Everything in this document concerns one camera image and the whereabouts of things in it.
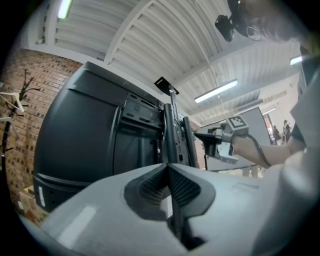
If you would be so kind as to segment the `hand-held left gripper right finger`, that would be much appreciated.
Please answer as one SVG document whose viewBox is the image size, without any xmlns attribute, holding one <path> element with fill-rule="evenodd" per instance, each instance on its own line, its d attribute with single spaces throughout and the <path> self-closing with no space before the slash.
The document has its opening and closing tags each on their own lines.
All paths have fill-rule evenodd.
<svg viewBox="0 0 320 256">
<path fill-rule="evenodd" d="M 182 235 L 172 256 L 274 256 L 280 252 L 276 197 L 280 166 L 262 179 L 169 164 L 174 195 L 182 194 Z"/>
</svg>

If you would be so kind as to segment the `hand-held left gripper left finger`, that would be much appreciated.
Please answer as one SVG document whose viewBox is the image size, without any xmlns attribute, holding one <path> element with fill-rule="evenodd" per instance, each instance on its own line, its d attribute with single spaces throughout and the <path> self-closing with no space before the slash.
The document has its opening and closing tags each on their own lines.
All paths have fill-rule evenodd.
<svg viewBox="0 0 320 256">
<path fill-rule="evenodd" d="M 187 249 L 166 220 L 138 216 L 125 200 L 125 186 L 165 164 L 101 179 L 52 211 L 41 229 L 63 247 L 86 256 L 181 256 Z"/>
</svg>

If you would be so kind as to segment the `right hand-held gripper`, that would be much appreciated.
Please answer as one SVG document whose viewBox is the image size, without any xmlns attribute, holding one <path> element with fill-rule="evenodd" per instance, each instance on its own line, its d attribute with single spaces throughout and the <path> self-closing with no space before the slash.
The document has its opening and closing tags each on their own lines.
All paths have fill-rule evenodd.
<svg viewBox="0 0 320 256">
<path fill-rule="evenodd" d="M 246 137 L 249 126 L 241 115 L 227 118 L 220 126 L 205 126 L 194 135 L 202 141 L 205 154 L 217 157 L 221 162 L 235 165 L 233 137 Z"/>
</svg>

